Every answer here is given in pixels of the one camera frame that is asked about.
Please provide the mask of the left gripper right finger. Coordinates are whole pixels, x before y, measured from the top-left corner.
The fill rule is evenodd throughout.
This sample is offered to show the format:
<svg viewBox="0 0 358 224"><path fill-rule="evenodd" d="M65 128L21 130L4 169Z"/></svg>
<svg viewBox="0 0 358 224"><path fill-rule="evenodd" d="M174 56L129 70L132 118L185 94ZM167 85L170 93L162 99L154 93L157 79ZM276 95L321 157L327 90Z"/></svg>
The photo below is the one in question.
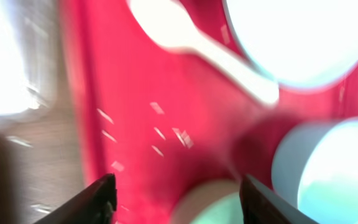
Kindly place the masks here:
<svg viewBox="0 0 358 224"><path fill-rule="evenodd" d="M249 174L242 178L239 198L245 224L317 224Z"/></svg>

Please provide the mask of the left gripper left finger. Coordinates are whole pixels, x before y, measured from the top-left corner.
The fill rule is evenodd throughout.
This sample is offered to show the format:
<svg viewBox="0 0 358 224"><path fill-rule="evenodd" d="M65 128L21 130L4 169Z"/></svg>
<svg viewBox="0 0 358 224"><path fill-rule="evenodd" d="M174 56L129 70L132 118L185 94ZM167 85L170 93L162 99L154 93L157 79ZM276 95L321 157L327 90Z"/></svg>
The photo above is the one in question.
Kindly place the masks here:
<svg viewBox="0 0 358 224"><path fill-rule="evenodd" d="M116 210L116 177L106 174L35 224L108 224Z"/></svg>

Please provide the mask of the green bowl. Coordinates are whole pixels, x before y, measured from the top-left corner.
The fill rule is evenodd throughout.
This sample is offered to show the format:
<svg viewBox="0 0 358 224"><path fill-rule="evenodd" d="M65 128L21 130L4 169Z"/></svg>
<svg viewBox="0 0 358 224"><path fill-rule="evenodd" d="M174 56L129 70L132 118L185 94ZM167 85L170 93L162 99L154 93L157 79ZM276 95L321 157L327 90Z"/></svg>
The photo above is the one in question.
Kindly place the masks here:
<svg viewBox="0 0 358 224"><path fill-rule="evenodd" d="M191 189L173 209L171 224L243 224L240 185L213 180Z"/></svg>

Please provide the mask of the light blue bowl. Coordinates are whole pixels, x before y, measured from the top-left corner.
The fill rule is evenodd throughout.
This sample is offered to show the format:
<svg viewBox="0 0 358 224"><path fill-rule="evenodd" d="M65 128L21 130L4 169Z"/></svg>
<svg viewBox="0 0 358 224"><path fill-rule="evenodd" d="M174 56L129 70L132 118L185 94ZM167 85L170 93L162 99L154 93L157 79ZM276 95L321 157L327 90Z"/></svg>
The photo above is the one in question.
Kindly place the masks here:
<svg viewBox="0 0 358 224"><path fill-rule="evenodd" d="M289 130L273 157L272 186L317 223L358 223L358 117Z"/></svg>

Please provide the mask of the light blue plate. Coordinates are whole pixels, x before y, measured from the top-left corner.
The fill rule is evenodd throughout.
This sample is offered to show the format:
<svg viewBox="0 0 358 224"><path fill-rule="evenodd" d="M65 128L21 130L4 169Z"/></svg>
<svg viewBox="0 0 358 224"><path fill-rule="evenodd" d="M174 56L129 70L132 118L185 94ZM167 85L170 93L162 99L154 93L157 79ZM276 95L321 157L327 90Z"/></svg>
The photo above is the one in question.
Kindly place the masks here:
<svg viewBox="0 0 358 224"><path fill-rule="evenodd" d="M225 0L237 44L284 86L322 89L358 64L358 0Z"/></svg>

